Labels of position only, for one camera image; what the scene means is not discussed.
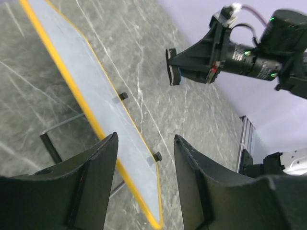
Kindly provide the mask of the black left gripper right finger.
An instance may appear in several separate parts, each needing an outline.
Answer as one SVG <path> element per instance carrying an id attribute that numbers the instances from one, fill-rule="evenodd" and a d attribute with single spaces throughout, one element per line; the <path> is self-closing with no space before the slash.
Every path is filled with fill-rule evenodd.
<path id="1" fill-rule="evenodd" d="M 307 178 L 236 173 L 174 138 L 175 166 L 187 230 L 304 230 Z"/>

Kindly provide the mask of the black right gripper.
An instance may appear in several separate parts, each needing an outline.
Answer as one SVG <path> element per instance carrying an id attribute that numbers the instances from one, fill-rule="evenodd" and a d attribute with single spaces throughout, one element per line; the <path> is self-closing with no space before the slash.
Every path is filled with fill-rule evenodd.
<path id="1" fill-rule="evenodd" d="M 307 16 L 289 10 L 275 10 L 265 23 L 254 46 L 230 40 L 234 26 L 226 28 L 214 21 L 208 33 L 196 44 L 169 57 L 167 64 L 178 66 L 178 83 L 182 78 L 204 84 L 213 83 L 218 71 L 244 75 L 260 80 L 278 80 L 278 88 L 307 86 Z M 192 70 L 189 66 L 209 66 Z"/>

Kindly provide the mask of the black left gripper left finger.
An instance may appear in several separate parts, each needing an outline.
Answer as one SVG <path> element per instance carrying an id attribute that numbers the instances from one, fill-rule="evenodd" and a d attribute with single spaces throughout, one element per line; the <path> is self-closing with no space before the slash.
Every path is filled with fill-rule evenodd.
<path id="1" fill-rule="evenodd" d="M 118 154 L 112 133 L 66 161 L 0 178 L 3 230 L 101 230 Z"/>

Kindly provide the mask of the blue whiteboard eraser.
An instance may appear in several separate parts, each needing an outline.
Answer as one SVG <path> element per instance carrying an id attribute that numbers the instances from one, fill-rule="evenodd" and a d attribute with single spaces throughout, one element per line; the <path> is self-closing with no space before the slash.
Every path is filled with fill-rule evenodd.
<path id="1" fill-rule="evenodd" d="M 166 67 L 169 77 L 169 82 L 171 86 L 176 86 L 180 84 L 181 73 L 179 67 L 181 66 L 181 59 L 177 55 L 175 48 L 167 48 L 165 50 L 166 57 Z"/>

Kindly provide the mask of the yellow framed whiteboard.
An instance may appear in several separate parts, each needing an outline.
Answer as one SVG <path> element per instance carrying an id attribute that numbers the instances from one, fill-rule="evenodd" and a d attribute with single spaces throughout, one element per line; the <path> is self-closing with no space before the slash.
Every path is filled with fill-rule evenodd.
<path id="1" fill-rule="evenodd" d="M 21 5 L 99 138 L 118 135 L 117 169 L 157 230 L 163 227 L 157 162 L 83 33 L 48 0 Z"/>

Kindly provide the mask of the aluminium right side rail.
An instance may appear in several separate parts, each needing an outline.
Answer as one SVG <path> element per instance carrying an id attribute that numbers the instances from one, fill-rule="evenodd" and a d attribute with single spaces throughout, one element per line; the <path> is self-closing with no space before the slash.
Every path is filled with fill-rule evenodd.
<path id="1" fill-rule="evenodd" d="M 239 174 L 243 174 L 244 168 L 247 165 L 253 164 L 253 157 L 251 156 L 251 153 L 255 131 L 253 124 L 250 122 L 247 116 L 241 117 L 241 120 L 243 124 L 236 165 L 236 172 Z"/>

